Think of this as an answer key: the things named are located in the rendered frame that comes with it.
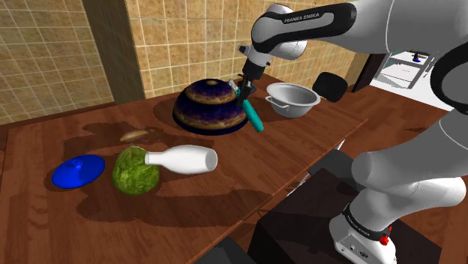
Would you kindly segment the white bottle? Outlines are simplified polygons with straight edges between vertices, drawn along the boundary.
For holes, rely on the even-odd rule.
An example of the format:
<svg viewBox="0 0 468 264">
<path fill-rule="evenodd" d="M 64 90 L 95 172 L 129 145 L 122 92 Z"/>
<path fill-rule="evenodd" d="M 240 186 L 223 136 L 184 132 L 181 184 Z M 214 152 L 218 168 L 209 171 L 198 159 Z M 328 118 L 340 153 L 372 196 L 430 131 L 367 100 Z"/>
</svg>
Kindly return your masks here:
<svg viewBox="0 0 468 264">
<path fill-rule="evenodd" d="M 214 149 L 199 145 L 177 145 L 162 152 L 145 154 L 145 165 L 158 165 L 171 172 L 195 175 L 209 173 L 218 165 Z"/>
</svg>

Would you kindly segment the dark robot stand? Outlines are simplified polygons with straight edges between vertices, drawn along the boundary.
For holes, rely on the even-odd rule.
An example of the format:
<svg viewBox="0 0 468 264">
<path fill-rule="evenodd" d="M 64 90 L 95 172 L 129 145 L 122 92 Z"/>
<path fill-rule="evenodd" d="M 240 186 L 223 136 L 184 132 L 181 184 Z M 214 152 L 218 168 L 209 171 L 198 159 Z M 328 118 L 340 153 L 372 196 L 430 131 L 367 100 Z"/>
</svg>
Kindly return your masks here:
<svg viewBox="0 0 468 264">
<path fill-rule="evenodd" d="M 308 170 L 307 181 L 258 220 L 247 251 L 256 264 L 353 264 L 347 254 L 376 263 L 351 238 L 337 250 L 329 232 L 330 220 L 363 188 L 351 176 L 352 162 L 331 150 Z"/>
</svg>

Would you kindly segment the purple and tan domed bowl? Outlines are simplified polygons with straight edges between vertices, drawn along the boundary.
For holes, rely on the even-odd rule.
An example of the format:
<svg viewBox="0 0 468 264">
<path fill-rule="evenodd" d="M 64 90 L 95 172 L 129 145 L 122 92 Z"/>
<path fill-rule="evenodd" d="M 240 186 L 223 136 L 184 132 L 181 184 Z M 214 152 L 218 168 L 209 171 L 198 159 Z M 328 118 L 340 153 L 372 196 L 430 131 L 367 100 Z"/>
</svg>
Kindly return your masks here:
<svg viewBox="0 0 468 264">
<path fill-rule="evenodd" d="M 208 136 L 230 134 L 248 123 L 236 93 L 221 79 L 201 79 L 187 86 L 175 101 L 172 117 L 186 131 Z"/>
</svg>

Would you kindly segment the brown bread piece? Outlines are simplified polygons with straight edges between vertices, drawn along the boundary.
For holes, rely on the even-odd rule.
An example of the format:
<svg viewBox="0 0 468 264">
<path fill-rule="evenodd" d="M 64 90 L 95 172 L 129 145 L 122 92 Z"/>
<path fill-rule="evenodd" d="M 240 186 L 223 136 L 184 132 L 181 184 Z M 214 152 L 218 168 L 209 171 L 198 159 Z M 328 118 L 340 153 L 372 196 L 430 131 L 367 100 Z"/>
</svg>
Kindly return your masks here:
<svg viewBox="0 0 468 264">
<path fill-rule="evenodd" d="M 148 136 L 149 132 L 147 130 L 133 130 L 122 135 L 120 141 L 130 143 L 133 141 L 145 140 Z"/>
</svg>

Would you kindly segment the white table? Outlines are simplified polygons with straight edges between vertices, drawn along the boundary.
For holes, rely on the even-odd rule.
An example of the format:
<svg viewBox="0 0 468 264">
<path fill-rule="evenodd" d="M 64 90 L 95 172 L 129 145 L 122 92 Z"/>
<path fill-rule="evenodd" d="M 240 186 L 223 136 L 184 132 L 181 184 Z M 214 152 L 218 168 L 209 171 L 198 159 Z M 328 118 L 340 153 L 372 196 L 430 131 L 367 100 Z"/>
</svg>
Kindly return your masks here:
<svg viewBox="0 0 468 264">
<path fill-rule="evenodd" d="M 393 52 L 385 56 L 374 76 L 375 80 L 401 89 L 412 89 L 426 77 L 435 64 L 435 57 L 426 52 Z"/>
</svg>

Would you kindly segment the green lettuce head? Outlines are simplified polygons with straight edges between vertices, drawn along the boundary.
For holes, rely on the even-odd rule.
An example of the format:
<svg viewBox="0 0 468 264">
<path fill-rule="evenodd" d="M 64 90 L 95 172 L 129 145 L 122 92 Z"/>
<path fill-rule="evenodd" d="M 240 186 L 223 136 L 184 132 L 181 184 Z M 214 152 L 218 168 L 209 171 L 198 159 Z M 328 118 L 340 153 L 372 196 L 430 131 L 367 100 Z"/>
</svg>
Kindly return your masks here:
<svg viewBox="0 0 468 264">
<path fill-rule="evenodd" d="M 112 171 L 112 182 L 119 191 L 136 196 L 158 186 L 159 166 L 147 165 L 146 154 L 144 148 L 135 145 L 120 153 Z"/>
</svg>

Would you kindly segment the teal handled kitchen tool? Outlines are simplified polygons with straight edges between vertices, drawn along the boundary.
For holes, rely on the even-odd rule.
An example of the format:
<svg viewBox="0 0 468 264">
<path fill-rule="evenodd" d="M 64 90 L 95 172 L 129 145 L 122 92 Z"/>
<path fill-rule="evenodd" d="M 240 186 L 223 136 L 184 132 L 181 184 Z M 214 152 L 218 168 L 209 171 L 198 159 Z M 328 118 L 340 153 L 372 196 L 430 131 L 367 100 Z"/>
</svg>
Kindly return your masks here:
<svg viewBox="0 0 468 264">
<path fill-rule="evenodd" d="M 248 99 L 241 99 L 241 89 L 234 83 L 233 79 L 228 80 L 229 87 L 234 91 L 238 102 L 241 104 L 241 108 L 244 110 L 249 122 L 252 124 L 253 128 L 257 132 L 262 132 L 264 130 L 263 123 L 258 116 L 256 110 L 251 105 Z"/>
</svg>

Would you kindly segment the blue lid with knob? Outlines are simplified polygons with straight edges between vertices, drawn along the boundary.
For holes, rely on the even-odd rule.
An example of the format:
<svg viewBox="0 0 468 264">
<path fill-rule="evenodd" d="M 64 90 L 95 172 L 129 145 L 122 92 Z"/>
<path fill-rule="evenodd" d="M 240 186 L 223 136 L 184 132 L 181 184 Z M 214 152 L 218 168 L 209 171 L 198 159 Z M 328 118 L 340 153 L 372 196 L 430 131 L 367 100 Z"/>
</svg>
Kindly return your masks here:
<svg viewBox="0 0 468 264">
<path fill-rule="evenodd" d="M 55 169 L 52 183 L 62 189 L 74 189 L 97 179 L 105 169 L 105 160 L 94 154 L 84 154 L 66 160 Z"/>
</svg>

